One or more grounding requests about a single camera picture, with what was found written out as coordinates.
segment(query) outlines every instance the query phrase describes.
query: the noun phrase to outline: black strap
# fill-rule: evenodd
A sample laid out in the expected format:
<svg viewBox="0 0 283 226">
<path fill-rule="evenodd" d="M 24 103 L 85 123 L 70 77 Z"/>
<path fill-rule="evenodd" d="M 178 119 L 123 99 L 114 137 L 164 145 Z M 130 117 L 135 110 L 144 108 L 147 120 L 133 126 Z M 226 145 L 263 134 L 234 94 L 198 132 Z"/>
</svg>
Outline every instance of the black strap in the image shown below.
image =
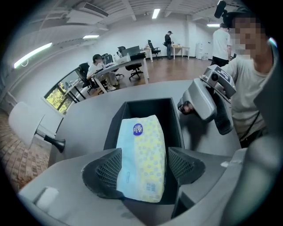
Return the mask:
<svg viewBox="0 0 283 226">
<path fill-rule="evenodd" d="M 256 122 L 256 120 L 257 120 L 257 118 L 258 118 L 259 115 L 260 115 L 260 112 L 257 113 L 256 118 L 254 119 L 254 121 L 253 121 L 252 124 L 249 126 L 249 128 L 247 129 L 247 131 L 243 134 L 243 136 L 241 136 L 241 138 L 240 138 L 239 140 L 243 139 L 243 138 L 249 133 L 249 131 L 251 130 L 252 126 L 255 124 L 255 122 Z"/>
</svg>

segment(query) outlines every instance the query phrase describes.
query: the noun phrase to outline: white t-shirt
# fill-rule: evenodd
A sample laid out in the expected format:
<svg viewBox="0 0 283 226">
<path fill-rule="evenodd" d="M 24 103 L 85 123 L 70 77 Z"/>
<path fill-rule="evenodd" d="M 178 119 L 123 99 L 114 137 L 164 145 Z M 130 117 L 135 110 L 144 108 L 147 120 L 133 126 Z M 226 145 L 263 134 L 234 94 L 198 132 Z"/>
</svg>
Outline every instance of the white t-shirt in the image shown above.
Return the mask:
<svg viewBox="0 0 283 226">
<path fill-rule="evenodd" d="M 248 130 L 259 112 L 253 100 L 261 92 L 278 61 L 279 54 L 276 47 L 272 46 L 272 52 L 273 66 L 268 74 L 257 72 L 253 66 L 252 59 L 245 59 L 239 55 L 231 60 L 229 64 L 221 67 L 233 77 L 235 82 L 237 92 L 231 98 L 231 111 L 234 127 L 239 138 Z M 265 122 L 261 114 L 259 114 L 256 122 L 245 137 L 264 127 Z"/>
<path fill-rule="evenodd" d="M 227 46 L 231 45 L 228 32 L 218 29 L 213 33 L 213 54 L 212 56 L 228 60 Z"/>
<path fill-rule="evenodd" d="M 87 74 L 87 78 L 89 78 L 89 76 L 93 75 L 93 73 L 95 73 L 96 71 L 100 70 L 100 69 L 105 69 L 105 65 L 103 63 L 94 65 L 93 63 L 90 65 L 90 67 L 88 68 L 88 74 Z"/>
</svg>

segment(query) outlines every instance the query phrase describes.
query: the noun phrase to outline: ceiling light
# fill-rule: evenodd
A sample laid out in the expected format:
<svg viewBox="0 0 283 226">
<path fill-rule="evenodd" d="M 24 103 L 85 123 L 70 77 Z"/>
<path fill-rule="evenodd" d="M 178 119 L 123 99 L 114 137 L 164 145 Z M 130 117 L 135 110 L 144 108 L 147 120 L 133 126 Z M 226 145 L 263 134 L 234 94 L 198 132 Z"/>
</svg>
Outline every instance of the ceiling light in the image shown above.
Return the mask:
<svg viewBox="0 0 283 226">
<path fill-rule="evenodd" d="M 155 9 L 152 15 L 152 19 L 156 19 L 158 13 L 159 13 L 160 9 Z"/>
<path fill-rule="evenodd" d="M 99 35 L 86 35 L 83 38 L 97 38 Z"/>
<path fill-rule="evenodd" d="M 41 52 L 42 50 L 50 47 L 52 45 L 52 42 L 49 44 L 46 44 L 42 47 L 39 47 L 38 49 L 30 52 L 29 54 L 25 55 L 24 57 L 22 57 L 21 59 L 19 59 L 17 62 L 14 63 L 14 68 L 18 67 L 20 64 L 22 64 L 24 61 L 26 61 L 28 58 L 32 57 L 33 55 Z"/>
<path fill-rule="evenodd" d="M 218 24 L 208 24 L 208 26 L 210 26 L 210 27 L 219 27 L 220 24 L 219 23 Z"/>
</svg>

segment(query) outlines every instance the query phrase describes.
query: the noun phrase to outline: black container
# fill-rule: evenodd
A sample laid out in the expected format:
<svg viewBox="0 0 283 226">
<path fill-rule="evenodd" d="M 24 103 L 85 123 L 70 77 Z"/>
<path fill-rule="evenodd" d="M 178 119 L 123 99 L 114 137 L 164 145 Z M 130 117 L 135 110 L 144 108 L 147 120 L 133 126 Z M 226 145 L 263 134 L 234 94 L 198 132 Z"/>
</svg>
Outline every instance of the black container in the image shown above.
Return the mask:
<svg viewBox="0 0 283 226">
<path fill-rule="evenodd" d="M 168 147 L 184 148 L 179 118 L 172 98 L 125 102 L 112 119 L 104 150 L 116 148 L 123 119 L 144 118 L 151 115 L 156 115 L 162 127 L 168 161 Z M 167 164 L 164 193 L 157 204 L 174 204 L 177 191 L 177 181 Z"/>
</svg>

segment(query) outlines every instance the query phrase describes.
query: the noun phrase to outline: man sitting at desk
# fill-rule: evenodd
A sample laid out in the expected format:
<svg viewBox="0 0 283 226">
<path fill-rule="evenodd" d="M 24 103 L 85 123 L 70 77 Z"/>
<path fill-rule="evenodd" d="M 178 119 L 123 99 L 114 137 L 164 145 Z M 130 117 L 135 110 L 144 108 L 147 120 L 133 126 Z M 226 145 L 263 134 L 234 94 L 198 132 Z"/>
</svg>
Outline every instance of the man sitting at desk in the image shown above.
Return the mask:
<svg viewBox="0 0 283 226">
<path fill-rule="evenodd" d="M 100 69 L 105 69 L 105 65 L 104 63 L 102 63 L 102 57 L 99 54 L 96 54 L 92 57 L 93 63 L 90 65 L 89 69 L 88 69 L 88 74 L 87 74 L 87 78 L 91 75 L 93 75 L 96 71 L 99 71 Z M 118 82 L 116 80 L 116 74 L 114 72 L 108 72 L 105 73 L 104 75 L 94 75 L 96 79 L 98 79 L 99 81 L 103 81 L 103 80 L 107 80 L 107 89 L 109 90 L 115 90 L 116 88 L 113 86 L 117 86 Z"/>
</svg>

